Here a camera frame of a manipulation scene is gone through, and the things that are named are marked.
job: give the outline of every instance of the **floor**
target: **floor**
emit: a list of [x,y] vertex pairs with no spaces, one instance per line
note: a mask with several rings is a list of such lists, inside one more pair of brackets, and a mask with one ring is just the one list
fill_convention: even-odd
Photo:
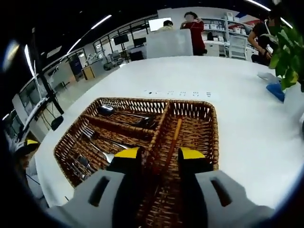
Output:
[[[74,103],[78,98],[80,98],[92,86],[100,82],[100,80],[104,79],[110,73],[114,72],[117,69],[118,67],[113,68],[109,71],[105,71],[102,75],[96,76],[96,78],[94,79],[85,80],[84,78],[82,78],[78,82],[69,83],[66,88],[62,87],[57,89],[56,97],[63,111],[67,110],[72,103]],[[37,120],[38,126],[41,128],[43,133],[48,133],[48,131],[50,130],[51,122],[59,116],[60,113],[58,112],[58,110],[55,108],[53,103],[50,103],[47,106],[46,110],[44,110],[44,112]]]

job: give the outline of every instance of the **red jacket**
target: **red jacket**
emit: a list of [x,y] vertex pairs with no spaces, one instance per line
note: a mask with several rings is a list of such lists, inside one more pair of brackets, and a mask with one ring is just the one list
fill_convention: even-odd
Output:
[[205,49],[205,44],[201,36],[201,33],[204,31],[204,23],[202,21],[186,23],[183,28],[190,29],[193,49]]

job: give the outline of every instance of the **white partition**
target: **white partition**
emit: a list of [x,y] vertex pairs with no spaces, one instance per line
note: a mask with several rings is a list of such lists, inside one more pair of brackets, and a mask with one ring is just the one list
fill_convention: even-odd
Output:
[[193,56],[189,29],[147,35],[147,58]]

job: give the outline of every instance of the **black shirt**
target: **black shirt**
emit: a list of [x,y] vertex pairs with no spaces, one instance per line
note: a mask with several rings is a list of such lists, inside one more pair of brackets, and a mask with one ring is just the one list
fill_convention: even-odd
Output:
[[268,34],[268,31],[266,29],[266,25],[264,22],[259,22],[257,23],[252,31],[255,33],[257,36],[257,43],[259,46],[261,46],[263,49],[267,47],[267,44],[270,45],[270,47],[274,50],[276,49],[276,44],[270,41],[270,39],[266,36],[262,36],[263,34]]

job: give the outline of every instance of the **yellow object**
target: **yellow object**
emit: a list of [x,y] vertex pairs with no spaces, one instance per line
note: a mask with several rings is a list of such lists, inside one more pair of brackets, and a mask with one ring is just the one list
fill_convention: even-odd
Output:
[[38,142],[36,142],[34,140],[30,140],[30,139],[27,140],[27,145],[36,144],[36,143],[38,143]]
[[123,151],[120,151],[119,153],[115,154],[115,157],[119,158],[136,158],[137,151],[139,147],[126,149]]
[[196,159],[196,158],[205,158],[205,155],[199,151],[192,150],[187,147],[181,147],[182,154],[184,159]]

